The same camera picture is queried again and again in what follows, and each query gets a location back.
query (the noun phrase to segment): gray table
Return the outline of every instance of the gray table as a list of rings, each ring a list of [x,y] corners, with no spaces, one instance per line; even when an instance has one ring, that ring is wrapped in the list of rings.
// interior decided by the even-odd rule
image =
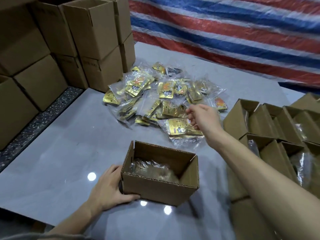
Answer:
[[[277,82],[213,64],[190,55],[137,43],[136,56],[148,62],[175,59],[194,76],[227,88],[229,108],[238,98],[288,105]],[[172,147],[157,128],[118,123],[102,104],[103,94],[87,89],[2,173],[0,207],[57,225],[89,196],[111,164],[122,164],[131,140]],[[228,188],[223,159],[207,145],[196,149],[200,188],[175,208],[136,201],[104,212],[88,229],[102,239],[234,239],[228,217]],[[94,172],[97,179],[88,180]]]

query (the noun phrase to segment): blue stripe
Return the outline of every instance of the blue stripe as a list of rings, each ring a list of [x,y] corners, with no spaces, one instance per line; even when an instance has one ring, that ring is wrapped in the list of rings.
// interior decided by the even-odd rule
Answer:
[[[226,52],[232,52],[232,53],[237,53],[237,54],[242,54],[242,55],[247,55],[252,57],[259,57],[259,58],[268,59],[268,60],[275,60],[278,62],[283,62],[288,64],[296,64],[299,66],[320,69],[320,60],[317,60],[317,59],[312,59],[312,58],[303,57],[303,56],[294,56],[294,55],[274,52],[274,51],[263,49],[263,48],[256,48],[248,45],[236,44],[228,41],[207,38],[197,34],[192,34],[189,32],[182,31],[180,29],[171,27],[166,24],[161,24],[161,23],[149,21],[146,19],[141,19],[141,18],[131,16],[131,25],[149,29],[155,32],[164,33],[167,35],[176,36],[178,38],[189,40],[191,42],[194,42],[206,47],[210,47],[213,49],[218,49]]]
[[[149,0],[153,3],[184,9],[190,12],[218,16],[300,33],[320,34],[320,23],[302,21],[282,15],[264,13],[203,0]]]

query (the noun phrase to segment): red stripe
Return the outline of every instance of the red stripe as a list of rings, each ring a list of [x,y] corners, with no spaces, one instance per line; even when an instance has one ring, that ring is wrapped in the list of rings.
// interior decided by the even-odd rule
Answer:
[[[320,54],[320,42],[307,38],[287,36],[266,30],[241,27],[212,20],[180,15],[162,10],[150,4],[129,0],[130,10],[150,15],[175,25],[208,33],[276,45],[284,48]]]
[[[204,59],[213,61],[221,65],[225,65],[228,67],[232,67],[232,68],[239,68],[243,70],[264,73],[267,75],[282,77],[285,79],[299,81],[299,82],[311,84],[314,86],[320,86],[320,75],[318,74],[304,72],[304,71],[297,71],[297,70],[278,67],[274,65],[260,64],[260,63],[255,63],[251,61],[240,60],[240,59],[236,59],[229,56],[223,56],[223,55],[211,53],[199,47],[191,46],[181,42],[176,42],[174,40],[159,38],[159,37],[151,36],[146,33],[137,32],[137,31],[132,31],[132,32],[133,32],[133,37],[136,41],[160,46],[162,48],[172,50],[172,51],[177,51],[177,52],[182,52],[182,53],[202,57]]]
[[[239,0],[307,14],[320,14],[320,3],[312,0]]]

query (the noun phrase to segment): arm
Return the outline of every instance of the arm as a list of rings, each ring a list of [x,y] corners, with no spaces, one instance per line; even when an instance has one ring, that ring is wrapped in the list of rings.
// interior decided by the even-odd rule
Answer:
[[[188,118],[238,176],[260,212],[285,239],[320,239],[320,201],[226,133],[216,109],[193,105]]]
[[[120,171],[121,166],[115,165],[106,170],[92,189],[88,200],[48,234],[81,234],[102,211],[140,198],[139,195],[120,193]]]

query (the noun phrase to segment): striped tarp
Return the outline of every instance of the striped tarp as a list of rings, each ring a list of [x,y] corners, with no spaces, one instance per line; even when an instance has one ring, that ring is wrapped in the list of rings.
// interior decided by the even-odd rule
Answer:
[[[129,0],[136,41],[320,86],[320,0]]]

